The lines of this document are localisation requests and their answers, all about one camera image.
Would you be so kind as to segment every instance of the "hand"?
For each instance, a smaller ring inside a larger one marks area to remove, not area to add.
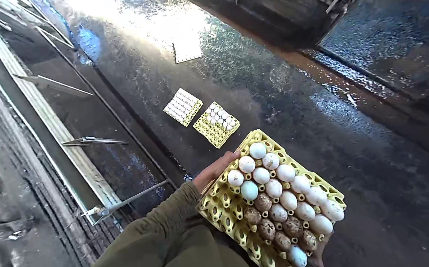
[[[201,191],[208,185],[213,179],[218,178],[221,173],[228,167],[228,165],[235,159],[241,156],[241,152],[235,153],[228,151],[221,158],[217,159],[210,166],[206,167],[201,173],[193,179],[193,183],[201,194]]]
[[[324,267],[323,265],[323,250],[325,249],[326,244],[330,240],[330,237],[332,236],[334,232],[331,234],[325,235],[325,238],[322,242],[318,242],[317,249],[313,252],[312,256],[308,258],[308,266],[312,267]]]

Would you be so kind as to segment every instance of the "white egg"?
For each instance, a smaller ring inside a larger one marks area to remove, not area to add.
[[[252,173],[256,167],[256,162],[250,156],[244,156],[239,159],[239,169],[243,173]]]
[[[310,187],[305,193],[305,199],[312,205],[320,206],[326,203],[326,192],[319,186]]]
[[[309,222],[310,229],[317,234],[329,234],[333,231],[332,222],[322,214],[315,215],[315,218]]]
[[[275,170],[279,166],[279,157],[274,153],[267,153],[262,158],[262,165],[268,170]]]
[[[259,189],[257,188],[257,185],[253,181],[245,181],[241,185],[241,195],[251,201],[256,199],[257,194],[259,193]]]
[[[293,181],[295,177],[295,168],[289,164],[282,164],[275,170],[277,178],[281,181]]]
[[[264,184],[269,182],[271,173],[263,167],[257,167],[253,171],[253,179],[257,183]]]
[[[296,175],[290,182],[290,188],[300,194],[305,194],[310,189],[310,180],[304,175]]]
[[[287,211],[281,204],[273,204],[269,210],[269,215],[276,222],[285,222],[287,220]]]
[[[270,179],[266,183],[266,193],[271,198],[278,198],[282,195],[282,184],[277,179]]]
[[[299,202],[297,208],[294,211],[297,218],[304,221],[311,221],[315,218],[315,210],[306,202]]]
[[[292,245],[287,254],[287,259],[294,264],[294,267],[305,267],[307,258],[305,252],[298,246]]]
[[[295,210],[297,208],[297,197],[289,191],[283,191],[280,196],[280,203],[287,210]]]
[[[320,206],[320,209],[322,210],[322,214],[332,221],[341,221],[344,219],[343,209],[333,200],[327,200],[326,203]]]
[[[244,175],[238,170],[232,170],[228,173],[228,182],[232,186],[241,186],[244,181]]]
[[[254,159],[262,159],[266,155],[266,147],[263,143],[253,143],[249,147],[249,154]]]

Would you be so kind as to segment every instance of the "person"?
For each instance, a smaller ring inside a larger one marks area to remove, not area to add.
[[[206,224],[191,220],[196,218],[195,206],[203,189],[239,157],[239,152],[228,151],[195,179],[183,183],[146,217],[131,222],[93,266],[249,266],[229,246],[218,242]],[[319,246],[318,250],[323,252],[323,246]],[[320,260],[313,260],[313,264],[319,267],[323,267],[321,252]]]

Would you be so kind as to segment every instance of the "plastic egg tray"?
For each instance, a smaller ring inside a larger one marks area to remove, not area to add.
[[[277,154],[281,164],[290,164],[295,168],[297,174],[305,174],[312,186],[320,186],[327,192],[327,197],[330,200],[336,201],[343,209],[346,209],[346,204],[343,202],[344,195],[331,186],[328,182],[318,176],[316,173],[310,172],[292,159],[285,150],[274,140],[268,137],[263,131],[257,129],[249,133],[236,151],[241,151],[241,157],[249,154],[249,146],[253,143],[264,143],[268,153]],[[256,160],[256,166],[261,166],[260,160]],[[253,201],[247,201],[241,196],[239,187],[233,187],[228,183],[228,173],[231,170],[238,168],[238,159],[224,170],[218,179],[212,181],[202,191],[200,203],[197,205],[199,213],[211,222],[218,230],[228,234],[235,240],[244,250],[248,252],[249,257],[259,266],[274,267],[274,266],[291,266],[286,260],[286,253],[279,251],[270,241],[264,241],[257,234],[257,226],[250,225],[243,220],[244,209],[247,206],[252,206]],[[275,171],[270,171],[271,177],[276,176]],[[250,173],[244,174],[244,180],[251,179]],[[289,189],[288,182],[281,182],[284,189]],[[259,191],[264,191],[264,185],[258,185]],[[305,200],[302,194],[296,194],[298,200]],[[278,198],[273,199],[273,203],[277,203]],[[318,206],[314,207],[316,213],[320,213]],[[288,211],[289,215],[293,215],[293,211]],[[274,222],[278,230],[282,229],[282,224]],[[309,228],[308,222],[303,222],[304,228]],[[324,235],[317,235],[319,241],[322,241]]]
[[[201,100],[180,88],[163,111],[187,127],[201,106]]]
[[[218,103],[213,102],[193,124],[193,127],[216,148],[220,148],[239,128],[239,121]]]

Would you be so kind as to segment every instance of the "green jacket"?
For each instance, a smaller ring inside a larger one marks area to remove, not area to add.
[[[199,197],[194,184],[185,182],[145,218],[131,222],[93,266],[247,267],[208,227],[189,226]]]

